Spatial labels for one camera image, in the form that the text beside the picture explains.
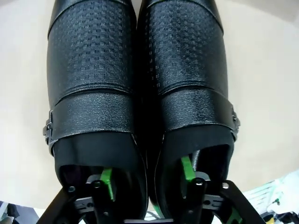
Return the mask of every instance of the leather strap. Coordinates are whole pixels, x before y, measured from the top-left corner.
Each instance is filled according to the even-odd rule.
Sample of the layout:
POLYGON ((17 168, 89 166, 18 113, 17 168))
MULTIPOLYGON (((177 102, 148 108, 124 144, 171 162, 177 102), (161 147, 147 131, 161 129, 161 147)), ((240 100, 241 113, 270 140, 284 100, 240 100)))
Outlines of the leather strap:
POLYGON ((47 120, 43 134, 49 145, 61 138, 91 132, 134 133, 132 99, 116 93, 88 92, 65 98, 47 120))
POLYGON ((185 126, 222 125, 239 128, 233 106, 221 94, 208 88, 181 89, 162 99, 166 131, 185 126))

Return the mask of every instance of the green plastic part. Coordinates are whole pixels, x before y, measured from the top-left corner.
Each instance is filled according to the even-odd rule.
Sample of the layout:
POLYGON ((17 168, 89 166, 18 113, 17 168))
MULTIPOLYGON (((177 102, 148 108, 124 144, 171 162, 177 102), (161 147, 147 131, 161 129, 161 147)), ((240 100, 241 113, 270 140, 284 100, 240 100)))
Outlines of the green plastic part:
POLYGON ((160 216, 160 218, 164 218, 164 215, 160 209, 160 207, 158 205, 153 205, 155 211, 158 213, 158 215, 160 216))
POLYGON ((112 174, 112 168, 104 168, 100 180, 103 181, 108 186, 110 198, 112 201, 115 201, 114 194, 112 191, 111 174, 112 174))
POLYGON ((238 211, 236 209, 232 208, 232 214, 225 224, 233 224, 233 223, 235 223, 234 221, 237 221, 238 224, 241 224, 243 219, 240 217, 238 211))
POLYGON ((185 178, 187 181, 192 181, 194 178, 196 178, 195 172, 192 167, 192 163, 190 161, 189 156, 184 156, 182 159, 182 164, 183 164, 183 169, 184 169, 184 174, 185 178))

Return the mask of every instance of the white surface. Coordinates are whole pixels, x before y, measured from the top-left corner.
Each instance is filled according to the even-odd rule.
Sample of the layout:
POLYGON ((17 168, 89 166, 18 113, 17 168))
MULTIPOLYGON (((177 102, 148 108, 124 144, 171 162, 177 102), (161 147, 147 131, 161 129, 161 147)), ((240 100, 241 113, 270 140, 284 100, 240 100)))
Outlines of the white surface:
MULTIPOLYGON (((42 136, 53 2, 0 0, 0 200, 35 208, 60 189, 42 136)), ((217 4, 230 100, 242 123, 229 179, 245 191, 299 168, 299 1, 217 4)))

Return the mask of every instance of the buckle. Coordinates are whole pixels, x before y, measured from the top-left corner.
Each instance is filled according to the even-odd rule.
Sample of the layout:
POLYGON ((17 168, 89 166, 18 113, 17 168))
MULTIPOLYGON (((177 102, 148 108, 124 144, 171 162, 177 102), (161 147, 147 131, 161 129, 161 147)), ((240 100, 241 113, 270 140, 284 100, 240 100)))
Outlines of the buckle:
POLYGON ((237 140, 237 134, 239 132, 239 127, 240 127, 241 123, 240 123, 240 120, 237 117, 236 112, 234 111, 234 107, 232 107, 232 111, 233 111, 232 118, 233 118, 233 122, 235 124, 235 128, 234 128, 234 130, 231 130, 231 133, 233 134, 234 139, 236 141, 237 140))
POLYGON ((58 140, 52 139, 52 132, 53 132, 53 117, 52 117, 52 111, 49 112, 49 119, 46 121, 46 126, 43 128, 43 136, 45 136, 45 140, 47 145, 49 146, 49 152, 51 155, 54 156, 54 151, 52 150, 52 147, 55 142, 58 140))

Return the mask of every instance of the black leather shoe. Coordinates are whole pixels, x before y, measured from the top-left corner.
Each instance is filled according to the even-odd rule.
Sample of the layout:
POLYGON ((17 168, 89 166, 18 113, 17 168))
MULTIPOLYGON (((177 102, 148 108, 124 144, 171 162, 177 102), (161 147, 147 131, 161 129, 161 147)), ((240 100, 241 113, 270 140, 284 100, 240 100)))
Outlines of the black leather shoe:
MULTIPOLYGON (((234 150, 223 28, 213 0, 143 0, 137 33, 150 199, 176 218, 186 170, 224 180, 234 150)), ((202 221, 212 218, 203 211, 202 221)))
POLYGON ((57 177, 80 189, 110 169, 120 220, 144 218, 148 204, 134 119, 135 28, 130 0, 56 0, 48 34, 44 135, 57 177))

